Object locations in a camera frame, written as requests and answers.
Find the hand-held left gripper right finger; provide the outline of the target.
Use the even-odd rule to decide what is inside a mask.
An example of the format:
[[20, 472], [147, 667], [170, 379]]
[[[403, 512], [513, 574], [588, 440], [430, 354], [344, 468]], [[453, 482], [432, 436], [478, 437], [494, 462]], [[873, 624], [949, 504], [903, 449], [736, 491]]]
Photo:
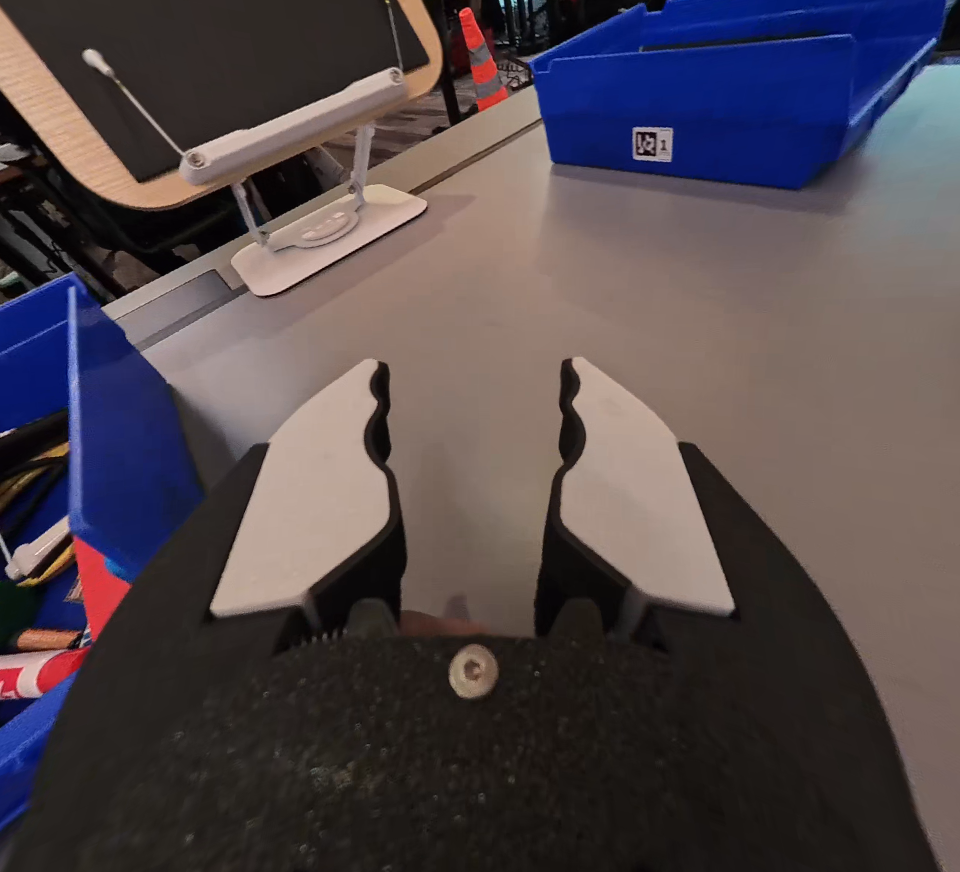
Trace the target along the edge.
[[586, 358], [560, 366], [560, 465], [534, 595], [546, 637], [565, 605], [592, 602], [602, 634], [635, 638], [656, 608], [711, 618], [737, 606], [681, 444], [648, 405]]

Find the blue plastic bin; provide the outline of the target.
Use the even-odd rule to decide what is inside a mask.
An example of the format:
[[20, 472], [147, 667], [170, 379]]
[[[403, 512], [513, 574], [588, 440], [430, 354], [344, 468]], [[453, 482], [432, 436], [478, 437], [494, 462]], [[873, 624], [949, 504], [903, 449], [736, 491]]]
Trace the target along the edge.
[[[637, 6], [532, 62], [560, 165], [798, 190], [843, 158], [937, 46], [947, 0], [668, 0]], [[669, 44], [813, 30], [777, 44]]]
[[2, 701], [2, 832], [27, 813], [56, 719], [95, 643], [74, 549], [38, 584], [5, 568], [64, 516], [132, 587], [203, 498], [173, 393], [74, 276], [2, 305], [2, 655], [24, 628], [84, 632], [81, 668]]

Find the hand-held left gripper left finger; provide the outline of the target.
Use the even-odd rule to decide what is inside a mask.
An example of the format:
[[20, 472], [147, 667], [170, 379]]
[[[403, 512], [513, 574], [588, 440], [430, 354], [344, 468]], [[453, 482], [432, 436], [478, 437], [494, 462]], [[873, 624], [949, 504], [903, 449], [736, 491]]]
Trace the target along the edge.
[[366, 359], [270, 437], [212, 596], [213, 617], [295, 609], [330, 635], [356, 603], [400, 616], [407, 549], [388, 461], [390, 370]]

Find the black wooden book stand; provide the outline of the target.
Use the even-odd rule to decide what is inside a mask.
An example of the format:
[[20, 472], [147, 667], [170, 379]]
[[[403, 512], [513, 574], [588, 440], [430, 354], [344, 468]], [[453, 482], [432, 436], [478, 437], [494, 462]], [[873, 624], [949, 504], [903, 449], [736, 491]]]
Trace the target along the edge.
[[46, 150], [118, 206], [229, 188], [258, 298], [426, 211], [367, 170], [442, 59], [422, 0], [2, 0], [2, 93]]

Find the orange traffic cone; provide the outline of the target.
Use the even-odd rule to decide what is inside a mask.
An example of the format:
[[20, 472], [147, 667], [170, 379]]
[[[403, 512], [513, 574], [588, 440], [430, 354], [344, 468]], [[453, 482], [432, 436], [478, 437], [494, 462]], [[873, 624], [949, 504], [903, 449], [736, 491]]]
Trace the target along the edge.
[[459, 19], [468, 52], [477, 109], [483, 112], [507, 100], [509, 94], [473, 9], [463, 8], [459, 12]]

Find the red white item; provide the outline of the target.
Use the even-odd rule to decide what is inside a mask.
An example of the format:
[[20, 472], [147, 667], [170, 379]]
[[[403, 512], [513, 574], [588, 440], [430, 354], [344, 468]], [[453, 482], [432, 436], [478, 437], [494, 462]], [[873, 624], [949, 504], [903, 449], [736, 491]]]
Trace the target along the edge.
[[89, 652], [85, 647], [1, 655], [1, 700], [42, 697], [78, 671]]

